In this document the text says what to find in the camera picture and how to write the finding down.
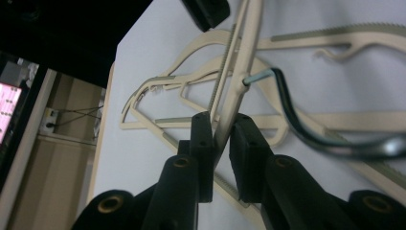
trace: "pink screen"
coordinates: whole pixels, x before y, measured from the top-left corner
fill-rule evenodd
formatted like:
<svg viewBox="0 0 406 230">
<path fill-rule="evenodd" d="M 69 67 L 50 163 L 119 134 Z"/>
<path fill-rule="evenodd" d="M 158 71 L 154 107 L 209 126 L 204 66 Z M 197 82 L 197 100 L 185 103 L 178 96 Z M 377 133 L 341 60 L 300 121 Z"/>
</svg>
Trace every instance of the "pink screen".
<svg viewBox="0 0 406 230">
<path fill-rule="evenodd" d="M 4 135 L 20 94 L 21 89 L 0 83 L 0 144 L 3 143 Z"/>
</svg>

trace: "black panel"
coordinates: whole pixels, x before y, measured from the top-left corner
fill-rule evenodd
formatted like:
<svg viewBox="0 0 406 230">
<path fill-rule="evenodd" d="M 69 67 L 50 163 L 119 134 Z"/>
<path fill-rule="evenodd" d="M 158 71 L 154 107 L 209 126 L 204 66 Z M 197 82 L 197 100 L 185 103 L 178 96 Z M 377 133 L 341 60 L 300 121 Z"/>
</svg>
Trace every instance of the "black panel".
<svg viewBox="0 0 406 230">
<path fill-rule="evenodd" d="M 0 50 L 105 87 L 118 43 L 152 0 L 0 1 Z"/>
</svg>

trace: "white background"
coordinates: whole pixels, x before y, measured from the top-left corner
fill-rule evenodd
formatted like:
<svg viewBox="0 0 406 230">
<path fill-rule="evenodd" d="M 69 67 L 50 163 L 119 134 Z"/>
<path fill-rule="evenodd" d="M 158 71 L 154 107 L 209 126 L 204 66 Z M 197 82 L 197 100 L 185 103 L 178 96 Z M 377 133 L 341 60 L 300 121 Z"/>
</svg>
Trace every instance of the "white background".
<svg viewBox="0 0 406 230">
<path fill-rule="evenodd" d="M 238 2 L 229 0 L 232 15 L 236 14 Z M 364 22 L 406 25 L 406 4 L 402 0 L 265 0 L 263 12 L 260 37 Z M 233 21 L 231 16 L 217 28 L 230 30 Z M 136 195 L 158 181 L 172 152 L 146 129 L 121 130 L 121 111 L 142 82 L 169 68 L 200 33 L 180 0 L 155 0 L 120 43 L 109 107 L 103 115 L 106 124 L 94 196 L 111 189 Z M 372 46 L 350 59 L 335 62 L 314 57 L 315 50 L 266 51 L 258 52 L 257 56 L 283 70 L 295 104 L 306 112 L 406 110 L 405 54 Z M 204 48 L 175 74 L 191 73 L 223 52 L 223 46 Z M 189 97 L 207 105 L 212 87 L 212 83 L 196 86 Z M 141 110 L 150 118 L 186 117 L 196 113 L 178 102 L 176 90 L 148 93 L 141 102 Z M 254 115 L 272 111 L 259 89 L 252 86 L 240 112 Z M 178 139 L 189 139 L 190 131 L 169 130 L 169 133 Z M 291 133 L 273 151 L 300 160 L 326 191 L 343 199 L 353 190 L 379 191 L 343 162 L 314 152 Z M 217 171 L 235 183 L 227 150 Z M 199 229 L 256 228 L 220 195 L 214 194 L 213 203 L 200 204 Z"/>
</svg>

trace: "black cable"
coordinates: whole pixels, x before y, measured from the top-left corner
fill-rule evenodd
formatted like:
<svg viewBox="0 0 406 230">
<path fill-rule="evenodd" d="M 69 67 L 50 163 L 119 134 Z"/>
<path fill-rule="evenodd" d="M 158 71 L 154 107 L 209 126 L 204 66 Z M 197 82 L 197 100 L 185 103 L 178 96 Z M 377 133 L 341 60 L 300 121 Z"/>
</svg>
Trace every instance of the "black cable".
<svg viewBox="0 0 406 230">
<path fill-rule="evenodd" d="M 91 115 L 91 114 L 82 113 L 82 112 L 73 111 L 73 113 L 78 113 L 78 114 L 80 114 L 80 115 L 86 115 L 86 116 L 89 116 L 89 117 L 101 119 L 101 117 L 94 116 L 94 115 Z"/>
<path fill-rule="evenodd" d="M 89 116 L 91 113 L 96 112 L 96 111 L 99 110 L 99 108 L 101 108 L 101 107 L 102 107 L 102 106 L 100 106 L 100 107 L 95 107 L 92 111 L 90 111 L 90 112 L 88 112 L 88 113 L 83 113 L 81 116 L 78 116 L 78 117 L 76 117 L 76 118 L 74 118 L 74 119 L 71 119 L 71 120 L 68 120 L 68 121 L 66 121 L 66 122 L 63 122 L 63 123 L 60 123 L 60 124 L 47 124 L 47 125 L 49 125 L 50 127 L 61 127 L 61 126 L 70 124 L 70 123 L 72 123 L 72 122 L 74 122 L 74 121 L 76 121 L 76 120 L 78 120 L 78 119 L 80 119 L 80 118 L 83 118 L 83 117 L 85 117 L 85 116 Z"/>
<path fill-rule="evenodd" d="M 280 69 L 271 68 L 275 74 L 283 112 L 289 126 L 299 139 L 324 154 L 359 160 L 383 160 L 406 156 L 406 133 L 376 142 L 351 144 L 326 139 L 301 122 L 291 102 L 289 89 Z"/>
<path fill-rule="evenodd" d="M 99 109 L 99 108 L 103 108 L 104 105 L 99 106 L 99 107 L 90 107 L 90 108 L 80 108 L 80 109 L 56 109 L 57 111 L 61 112 L 61 113 L 65 113 L 65 112 L 79 112 L 79 111 L 84 111 L 84 110 L 91 110 L 91 109 Z"/>
</svg>

